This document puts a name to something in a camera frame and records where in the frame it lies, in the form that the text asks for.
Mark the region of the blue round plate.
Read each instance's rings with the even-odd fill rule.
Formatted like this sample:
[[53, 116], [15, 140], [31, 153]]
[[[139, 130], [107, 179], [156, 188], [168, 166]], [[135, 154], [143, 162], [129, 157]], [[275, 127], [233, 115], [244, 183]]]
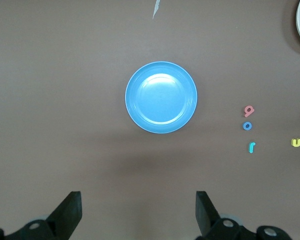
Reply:
[[198, 91], [183, 67], [155, 61], [131, 76], [124, 100], [128, 115], [138, 127], [154, 134], [169, 134], [191, 120], [197, 108]]

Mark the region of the brown table cover sheet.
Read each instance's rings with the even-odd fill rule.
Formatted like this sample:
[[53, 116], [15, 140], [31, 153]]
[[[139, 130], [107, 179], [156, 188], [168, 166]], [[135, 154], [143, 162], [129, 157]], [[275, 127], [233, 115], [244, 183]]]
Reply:
[[[194, 240], [206, 191], [247, 229], [300, 240], [299, 0], [161, 0], [153, 18], [155, 2], [0, 0], [0, 228], [81, 191], [71, 240]], [[154, 61], [182, 66], [198, 91], [170, 134], [125, 106]]]

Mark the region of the small white paper scrap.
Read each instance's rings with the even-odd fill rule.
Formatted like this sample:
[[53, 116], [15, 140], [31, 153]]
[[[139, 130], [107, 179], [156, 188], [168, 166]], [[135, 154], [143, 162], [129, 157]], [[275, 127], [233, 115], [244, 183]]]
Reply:
[[153, 19], [155, 18], [155, 15], [156, 15], [156, 13], [158, 12], [158, 10], [160, 8], [160, 2], [161, 2], [161, 0], [155, 0], [153, 14], [152, 14]]

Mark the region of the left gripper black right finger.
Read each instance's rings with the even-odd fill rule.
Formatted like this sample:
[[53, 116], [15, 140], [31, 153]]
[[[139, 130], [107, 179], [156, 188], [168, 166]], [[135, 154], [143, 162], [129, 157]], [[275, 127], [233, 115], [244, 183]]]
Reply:
[[275, 226], [262, 225], [252, 232], [233, 219], [221, 217], [205, 191], [196, 192], [195, 217], [201, 233], [195, 240], [291, 240]]

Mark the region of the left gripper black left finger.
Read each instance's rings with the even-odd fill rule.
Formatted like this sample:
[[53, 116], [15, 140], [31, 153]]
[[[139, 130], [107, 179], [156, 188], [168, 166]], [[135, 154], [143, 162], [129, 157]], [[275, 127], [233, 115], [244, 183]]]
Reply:
[[72, 191], [46, 219], [30, 221], [9, 235], [0, 228], [0, 240], [69, 240], [82, 215], [81, 192]]

